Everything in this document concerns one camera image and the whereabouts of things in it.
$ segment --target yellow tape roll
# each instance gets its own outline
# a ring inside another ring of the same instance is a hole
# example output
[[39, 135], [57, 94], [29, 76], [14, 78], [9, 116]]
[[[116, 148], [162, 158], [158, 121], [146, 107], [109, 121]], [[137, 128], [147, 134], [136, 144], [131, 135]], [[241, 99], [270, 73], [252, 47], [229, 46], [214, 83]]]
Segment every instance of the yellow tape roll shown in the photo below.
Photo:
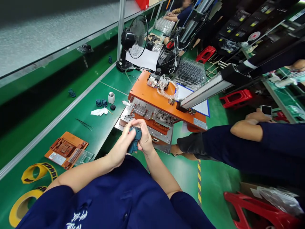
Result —
[[10, 216], [9, 216], [10, 225], [12, 227], [14, 228], [17, 227], [21, 219], [28, 212], [29, 210], [28, 203], [31, 197], [38, 199], [46, 190], [46, 188], [47, 188], [46, 186], [39, 186], [35, 190], [31, 190], [25, 193], [16, 201], [16, 203], [13, 205], [10, 211]]
[[[33, 172], [35, 168], [39, 168], [39, 174], [36, 178], [33, 176]], [[34, 181], [37, 181], [43, 178], [46, 173], [49, 172], [52, 178], [52, 181], [57, 178], [56, 169], [49, 163], [37, 163], [28, 167], [22, 174], [21, 180], [24, 184], [30, 184]]]

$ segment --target pants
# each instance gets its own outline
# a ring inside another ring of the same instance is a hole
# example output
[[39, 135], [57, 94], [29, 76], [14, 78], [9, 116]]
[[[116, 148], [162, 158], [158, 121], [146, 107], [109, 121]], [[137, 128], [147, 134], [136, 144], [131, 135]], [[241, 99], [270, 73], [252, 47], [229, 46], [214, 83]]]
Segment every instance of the pants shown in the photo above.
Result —
[[205, 133], [195, 133], [178, 138], [177, 145], [183, 153], [194, 154], [197, 159], [217, 161], [206, 153], [203, 145], [204, 135]]

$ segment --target tweezers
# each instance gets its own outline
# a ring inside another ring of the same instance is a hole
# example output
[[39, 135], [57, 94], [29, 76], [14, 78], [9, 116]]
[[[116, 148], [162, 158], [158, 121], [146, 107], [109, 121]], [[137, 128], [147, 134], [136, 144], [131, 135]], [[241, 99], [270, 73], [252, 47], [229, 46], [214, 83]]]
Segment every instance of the tweezers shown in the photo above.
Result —
[[81, 124], [83, 124], [86, 128], [88, 128], [89, 130], [91, 130], [90, 128], [94, 129], [92, 126], [89, 126], [87, 123], [84, 123], [83, 121], [76, 119], [77, 121], [79, 121]]

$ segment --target wrist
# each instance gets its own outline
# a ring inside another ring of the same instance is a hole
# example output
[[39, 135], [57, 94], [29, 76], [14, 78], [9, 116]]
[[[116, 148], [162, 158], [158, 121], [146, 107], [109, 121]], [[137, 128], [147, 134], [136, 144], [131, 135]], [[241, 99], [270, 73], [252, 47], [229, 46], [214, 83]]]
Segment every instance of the wrist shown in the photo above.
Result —
[[149, 149], [149, 150], [142, 150], [143, 151], [143, 153], [144, 153], [144, 156], [145, 157], [151, 157], [151, 156], [153, 156], [153, 155], [155, 155], [155, 154], [157, 154], [157, 152], [156, 152], [156, 150], [154, 149], [154, 147], [152, 147], [151, 149]]
[[260, 121], [257, 119], [246, 119], [247, 122], [249, 122], [250, 124], [256, 125], [258, 124]]

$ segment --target black fan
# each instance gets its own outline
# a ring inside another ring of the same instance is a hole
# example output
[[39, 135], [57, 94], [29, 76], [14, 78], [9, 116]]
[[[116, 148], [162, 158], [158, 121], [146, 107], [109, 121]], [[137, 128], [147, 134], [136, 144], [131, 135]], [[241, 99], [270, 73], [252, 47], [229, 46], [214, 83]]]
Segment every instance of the black fan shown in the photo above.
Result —
[[123, 47], [120, 60], [117, 62], [117, 68], [121, 72], [133, 70], [133, 64], [126, 61], [126, 53], [129, 51], [132, 58], [139, 58], [144, 52], [147, 36], [147, 20], [143, 15], [135, 17], [130, 27], [122, 32], [121, 44]]

